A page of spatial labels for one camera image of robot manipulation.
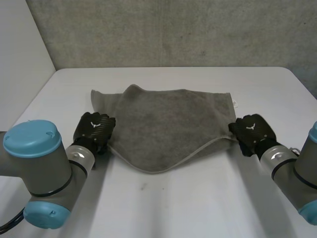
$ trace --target light blue joint cap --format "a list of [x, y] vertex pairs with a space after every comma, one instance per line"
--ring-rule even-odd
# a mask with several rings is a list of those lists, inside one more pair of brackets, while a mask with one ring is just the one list
[[313, 125], [313, 128], [310, 129], [309, 131], [309, 138], [317, 143], [317, 121], [315, 122], [315, 124]]
[[304, 217], [304, 219], [314, 226], [317, 226], [317, 200], [307, 203], [298, 213]]
[[43, 229], [58, 229], [64, 225], [70, 211], [55, 203], [33, 201], [28, 202], [23, 211], [27, 222]]
[[30, 120], [12, 127], [3, 138], [3, 147], [15, 157], [37, 158], [56, 150], [61, 136], [48, 120]]

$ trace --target cable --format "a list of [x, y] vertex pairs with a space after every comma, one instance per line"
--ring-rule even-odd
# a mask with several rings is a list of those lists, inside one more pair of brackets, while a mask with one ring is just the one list
[[11, 230], [13, 227], [18, 225], [24, 219], [23, 211], [24, 211], [24, 208], [14, 218], [12, 218], [9, 222], [7, 222], [6, 224], [4, 224], [3, 226], [0, 227], [0, 235]]

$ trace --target white table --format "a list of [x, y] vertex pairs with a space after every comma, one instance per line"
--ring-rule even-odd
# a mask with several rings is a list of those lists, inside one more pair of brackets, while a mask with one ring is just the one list
[[[17, 123], [48, 119], [68, 146], [80, 116], [92, 112], [91, 89], [230, 92], [236, 116], [258, 113], [278, 141], [301, 148], [317, 120], [317, 101], [287, 69], [279, 67], [95, 68], [56, 72]], [[4, 223], [28, 201], [21, 180], [0, 179]], [[59, 230], [23, 221], [15, 238], [315, 238], [317, 228], [298, 215], [264, 175], [256, 157], [238, 146], [160, 175], [148, 175], [119, 158], [97, 161], [70, 219]]]

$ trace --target white wall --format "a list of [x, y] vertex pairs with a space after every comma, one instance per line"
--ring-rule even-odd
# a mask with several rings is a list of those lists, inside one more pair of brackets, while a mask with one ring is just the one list
[[8, 130], [55, 72], [25, 0], [0, 0], [0, 130]]

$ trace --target white logo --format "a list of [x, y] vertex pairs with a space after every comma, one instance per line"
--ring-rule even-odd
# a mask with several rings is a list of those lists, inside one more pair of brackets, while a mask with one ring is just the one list
[[90, 122], [90, 124], [91, 124], [94, 128], [97, 127], [97, 126], [100, 126], [100, 124], [98, 124], [98, 125], [93, 124], [92, 121]]
[[246, 129], [252, 129], [252, 130], [254, 130], [254, 127], [256, 126], [256, 124], [254, 123], [253, 124], [253, 126], [251, 126], [251, 127], [246, 127]]

